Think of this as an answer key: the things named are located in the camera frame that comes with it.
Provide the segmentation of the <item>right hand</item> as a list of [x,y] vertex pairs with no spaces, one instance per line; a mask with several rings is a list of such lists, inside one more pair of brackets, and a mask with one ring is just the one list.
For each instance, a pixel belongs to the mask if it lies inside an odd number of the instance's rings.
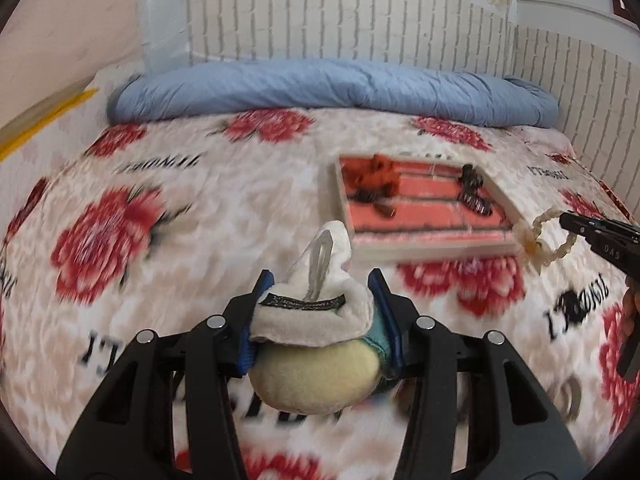
[[620,321],[620,340],[625,342],[634,331],[634,316],[639,312],[639,293],[628,288],[623,298],[623,317]]

